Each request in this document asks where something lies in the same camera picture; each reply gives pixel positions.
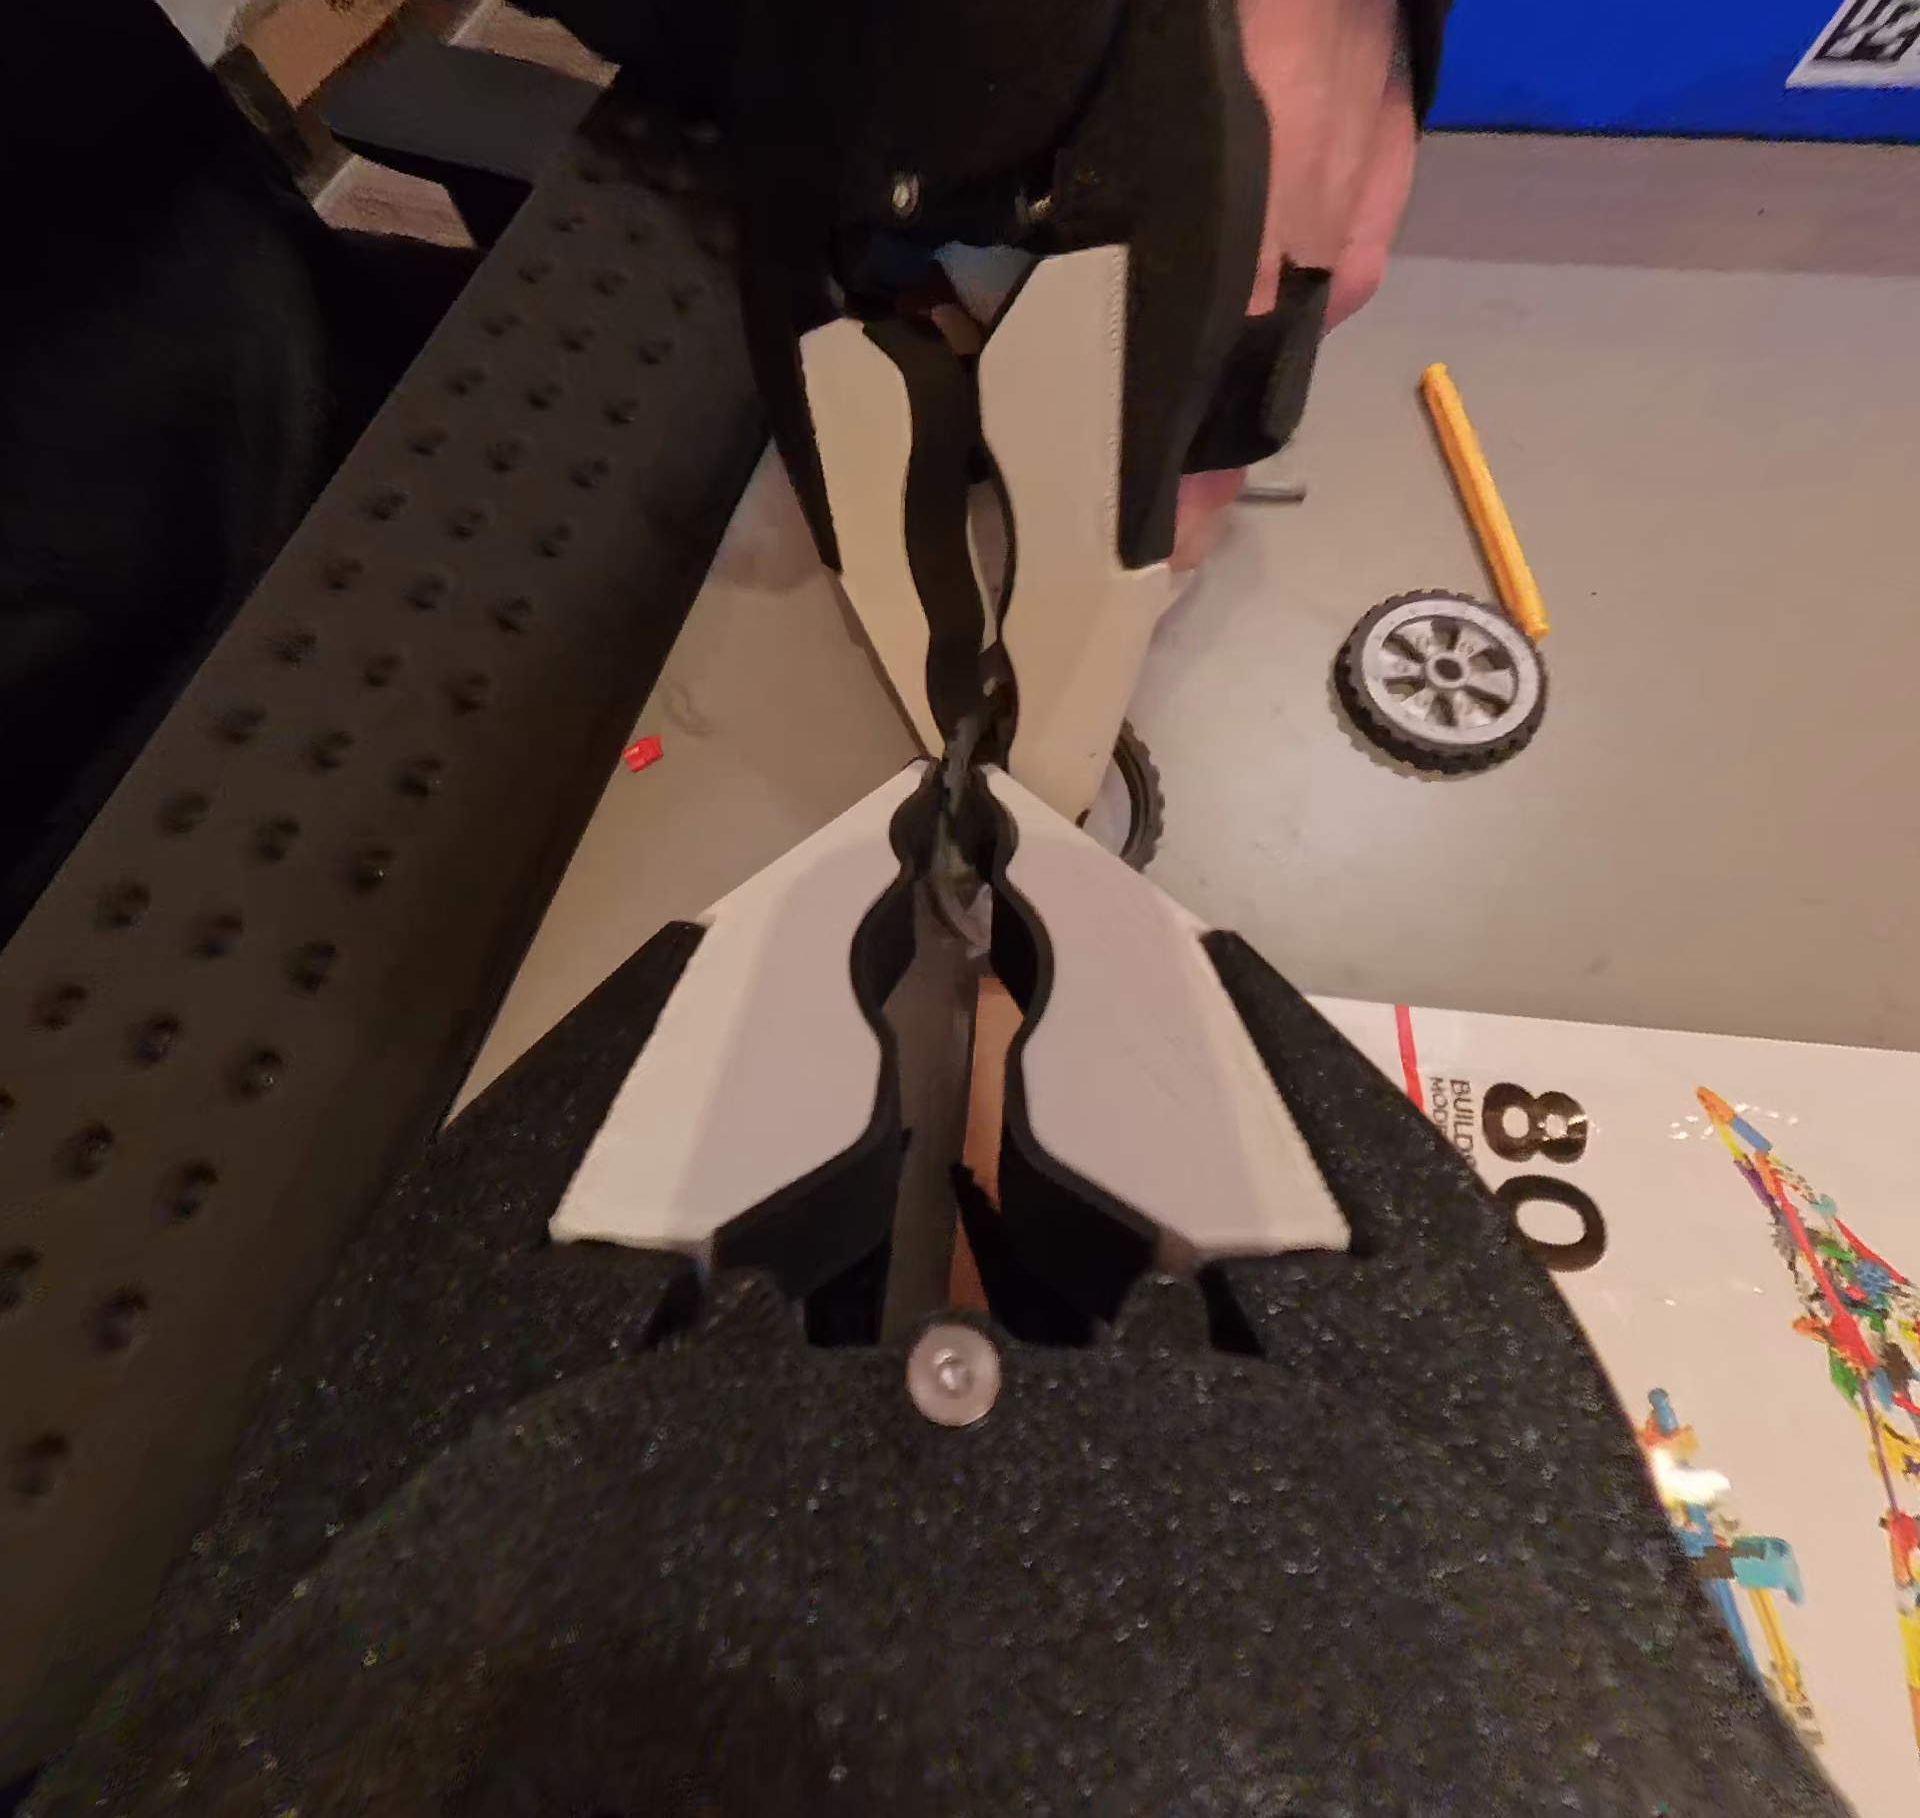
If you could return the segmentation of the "blue plastic bin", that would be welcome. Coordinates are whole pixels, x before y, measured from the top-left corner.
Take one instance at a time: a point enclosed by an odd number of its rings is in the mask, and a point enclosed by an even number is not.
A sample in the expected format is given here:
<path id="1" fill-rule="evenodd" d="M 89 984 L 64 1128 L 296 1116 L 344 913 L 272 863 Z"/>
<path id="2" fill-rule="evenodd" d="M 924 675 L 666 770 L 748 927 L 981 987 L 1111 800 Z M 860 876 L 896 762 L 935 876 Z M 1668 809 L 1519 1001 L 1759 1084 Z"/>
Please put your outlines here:
<path id="1" fill-rule="evenodd" d="M 1454 0 L 1435 130 L 1917 144 L 1917 0 Z"/>

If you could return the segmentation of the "brown cardboard box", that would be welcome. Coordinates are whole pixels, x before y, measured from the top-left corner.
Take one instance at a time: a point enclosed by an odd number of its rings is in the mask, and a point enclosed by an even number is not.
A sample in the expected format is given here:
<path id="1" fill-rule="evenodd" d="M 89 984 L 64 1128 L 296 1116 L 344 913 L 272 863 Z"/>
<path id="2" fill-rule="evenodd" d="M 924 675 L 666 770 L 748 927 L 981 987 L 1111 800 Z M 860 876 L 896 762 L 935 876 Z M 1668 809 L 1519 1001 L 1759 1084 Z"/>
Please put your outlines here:
<path id="1" fill-rule="evenodd" d="M 449 44 L 493 0 L 279 0 L 257 13 L 213 75 L 251 130 L 337 231 L 471 247 L 435 182 L 376 165 L 324 125 L 319 100 L 391 51 Z"/>

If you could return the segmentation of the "black perforated pad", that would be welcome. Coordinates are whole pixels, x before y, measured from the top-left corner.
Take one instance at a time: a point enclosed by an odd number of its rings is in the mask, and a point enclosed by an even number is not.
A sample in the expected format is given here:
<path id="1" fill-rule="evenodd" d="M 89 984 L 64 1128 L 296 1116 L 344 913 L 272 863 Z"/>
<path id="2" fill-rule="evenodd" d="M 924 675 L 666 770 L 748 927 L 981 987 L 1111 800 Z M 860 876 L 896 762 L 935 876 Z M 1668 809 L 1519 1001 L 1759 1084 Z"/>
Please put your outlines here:
<path id="1" fill-rule="evenodd" d="M 5 951 L 5 1781 L 447 1115 L 761 444 L 719 140 L 612 88 Z"/>

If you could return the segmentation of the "person's left hand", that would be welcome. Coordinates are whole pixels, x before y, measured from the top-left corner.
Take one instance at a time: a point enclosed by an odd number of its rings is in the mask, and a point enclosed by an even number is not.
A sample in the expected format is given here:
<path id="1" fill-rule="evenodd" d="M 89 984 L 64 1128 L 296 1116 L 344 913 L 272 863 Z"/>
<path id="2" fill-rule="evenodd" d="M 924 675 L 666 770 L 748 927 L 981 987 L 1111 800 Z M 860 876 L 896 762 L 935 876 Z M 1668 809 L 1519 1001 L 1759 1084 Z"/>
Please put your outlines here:
<path id="1" fill-rule="evenodd" d="M 1401 0 L 1238 0 L 1247 73 L 1270 125 L 1250 315 L 1285 268 L 1329 276 L 1326 329 L 1381 290 L 1413 185 L 1417 119 Z"/>

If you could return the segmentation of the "long orange rod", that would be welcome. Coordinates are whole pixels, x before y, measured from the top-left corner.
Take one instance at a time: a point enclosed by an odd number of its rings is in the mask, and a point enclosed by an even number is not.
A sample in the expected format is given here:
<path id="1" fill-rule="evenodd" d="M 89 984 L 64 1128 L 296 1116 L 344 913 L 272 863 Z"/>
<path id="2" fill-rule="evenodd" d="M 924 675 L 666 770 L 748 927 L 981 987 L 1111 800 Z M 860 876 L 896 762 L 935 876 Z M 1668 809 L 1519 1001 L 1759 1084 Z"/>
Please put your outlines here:
<path id="1" fill-rule="evenodd" d="M 1541 589 L 1451 368 L 1428 364 L 1421 396 L 1495 597 L 1519 631 L 1540 645 L 1551 631 Z"/>

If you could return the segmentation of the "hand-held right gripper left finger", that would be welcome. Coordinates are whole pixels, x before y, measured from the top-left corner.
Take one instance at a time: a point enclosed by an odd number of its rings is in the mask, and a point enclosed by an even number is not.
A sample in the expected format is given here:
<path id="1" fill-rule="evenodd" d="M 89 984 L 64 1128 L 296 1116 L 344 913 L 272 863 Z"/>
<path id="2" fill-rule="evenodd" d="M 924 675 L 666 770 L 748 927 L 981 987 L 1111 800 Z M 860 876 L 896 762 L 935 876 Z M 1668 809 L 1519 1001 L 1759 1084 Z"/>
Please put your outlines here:
<path id="1" fill-rule="evenodd" d="M 557 1246 L 765 1273 L 820 1347 L 875 1347 L 948 1255 L 942 789 L 910 762 L 689 927 L 548 1219 Z"/>

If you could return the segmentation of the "K'nex building set booklet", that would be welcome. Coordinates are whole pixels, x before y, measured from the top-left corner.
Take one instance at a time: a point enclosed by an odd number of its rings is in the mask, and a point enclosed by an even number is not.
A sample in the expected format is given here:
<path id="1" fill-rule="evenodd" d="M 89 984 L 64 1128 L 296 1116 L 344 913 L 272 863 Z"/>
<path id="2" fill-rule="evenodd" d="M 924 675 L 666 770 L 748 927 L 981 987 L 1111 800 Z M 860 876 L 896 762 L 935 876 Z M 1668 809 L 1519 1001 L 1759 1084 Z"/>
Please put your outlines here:
<path id="1" fill-rule="evenodd" d="M 1917 1054 L 1316 1005 L 1559 1273 L 1747 1669 L 1917 1814 Z"/>

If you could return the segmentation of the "black rubber tire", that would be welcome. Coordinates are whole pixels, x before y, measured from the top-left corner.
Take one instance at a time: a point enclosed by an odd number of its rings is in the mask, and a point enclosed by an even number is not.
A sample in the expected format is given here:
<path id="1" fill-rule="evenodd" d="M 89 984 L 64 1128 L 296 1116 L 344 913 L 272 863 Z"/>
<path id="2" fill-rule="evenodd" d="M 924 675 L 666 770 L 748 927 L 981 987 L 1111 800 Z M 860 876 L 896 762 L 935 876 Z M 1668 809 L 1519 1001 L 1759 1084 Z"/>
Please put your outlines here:
<path id="1" fill-rule="evenodd" d="M 989 675 L 981 694 L 954 722 L 938 761 L 940 806 L 925 874 L 933 912 L 967 960 L 981 961 L 990 945 L 990 889 L 977 863 L 983 835 L 971 805 L 983 755 L 1002 748 L 1005 684 Z"/>

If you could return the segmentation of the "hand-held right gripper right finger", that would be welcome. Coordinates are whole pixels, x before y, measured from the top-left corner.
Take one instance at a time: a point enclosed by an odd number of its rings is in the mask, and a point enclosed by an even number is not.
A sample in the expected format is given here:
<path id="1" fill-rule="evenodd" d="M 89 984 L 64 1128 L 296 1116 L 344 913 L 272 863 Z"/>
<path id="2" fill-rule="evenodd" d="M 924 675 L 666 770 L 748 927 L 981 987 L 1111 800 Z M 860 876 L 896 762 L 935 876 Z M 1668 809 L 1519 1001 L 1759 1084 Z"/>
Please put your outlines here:
<path id="1" fill-rule="evenodd" d="M 999 1217 L 1088 1327 L 1153 1273 L 1352 1246 L 1215 934 L 1002 770 L 978 778 L 1005 1050 Z"/>

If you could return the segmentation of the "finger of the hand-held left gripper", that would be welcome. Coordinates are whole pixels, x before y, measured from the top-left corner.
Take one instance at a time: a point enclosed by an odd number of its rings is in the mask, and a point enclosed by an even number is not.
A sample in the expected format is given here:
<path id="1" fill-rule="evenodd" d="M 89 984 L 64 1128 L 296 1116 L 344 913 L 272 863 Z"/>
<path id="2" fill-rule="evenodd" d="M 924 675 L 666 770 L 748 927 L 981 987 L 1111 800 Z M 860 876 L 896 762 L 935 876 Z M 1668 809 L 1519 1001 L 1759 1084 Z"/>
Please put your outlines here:
<path id="1" fill-rule="evenodd" d="M 935 758 L 981 714 L 974 377 L 935 315 L 846 316 L 803 341 L 824 555 Z"/>
<path id="2" fill-rule="evenodd" d="M 1175 584 L 1118 552 L 1129 251 L 1038 260 L 978 361 L 983 434 L 1011 513 L 999 637 L 1019 717 L 1013 781 L 1083 821 Z"/>

